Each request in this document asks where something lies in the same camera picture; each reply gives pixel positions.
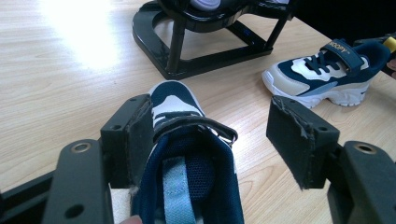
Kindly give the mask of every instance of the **white shoe sole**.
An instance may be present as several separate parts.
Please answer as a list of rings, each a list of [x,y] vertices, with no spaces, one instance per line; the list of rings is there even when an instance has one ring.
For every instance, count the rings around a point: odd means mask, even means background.
[[[291,96],[279,90],[274,86],[274,79],[269,71],[264,71],[262,73],[262,81],[273,95],[285,96],[292,100],[298,101],[308,108],[312,108],[318,105],[324,99],[329,99],[336,105],[359,105],[364,99],[371,80],[364,83],[353,83],[349,85],[343,85],[341,87],[334,87],[329,91],[323,92],[322,94],[312,96]]]

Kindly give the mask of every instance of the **shoelace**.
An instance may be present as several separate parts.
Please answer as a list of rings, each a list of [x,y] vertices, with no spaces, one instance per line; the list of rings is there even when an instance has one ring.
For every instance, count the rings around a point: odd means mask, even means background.
[[[323,69],[326,73],[330,72],[330,69],[327,67],[327,65],[331,66],[335,70],[340,69],[337,63],[329,60],[326,61],[323,52],[319,52],[318,57],[313,55],[310,59],[305,58],[304,61],[306,62],[307,67],[314,70],[318,75],[321,75],[319,68]]]

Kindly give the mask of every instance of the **light blue strap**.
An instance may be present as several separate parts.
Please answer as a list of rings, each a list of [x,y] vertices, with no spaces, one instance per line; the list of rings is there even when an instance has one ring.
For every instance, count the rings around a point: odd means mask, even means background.
[[[166,224],[195,224],[184,157],[163,161],[163,202]]]

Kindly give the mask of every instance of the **velcro strap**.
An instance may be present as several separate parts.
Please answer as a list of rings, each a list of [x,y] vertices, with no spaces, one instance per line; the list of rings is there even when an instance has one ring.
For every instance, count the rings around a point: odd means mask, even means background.
[[[213,119],[208,119],[200,116],[183,116],[170,119],[159,126],[154,128],[154,143],[167,133],[177,130],[182,127],[187,126],[205,126],[211,128],[217,133],[219,137],[222,137],[229,146],[232,145],[238,138],[238,133],[236,130],[229,128],[221,123],[214,121]]]
[[[364,61],[359,54],[342,40],[334,39],[321,49],[326,49],[336,54],[346,65],[346,75],[355,77],[361,71]]]

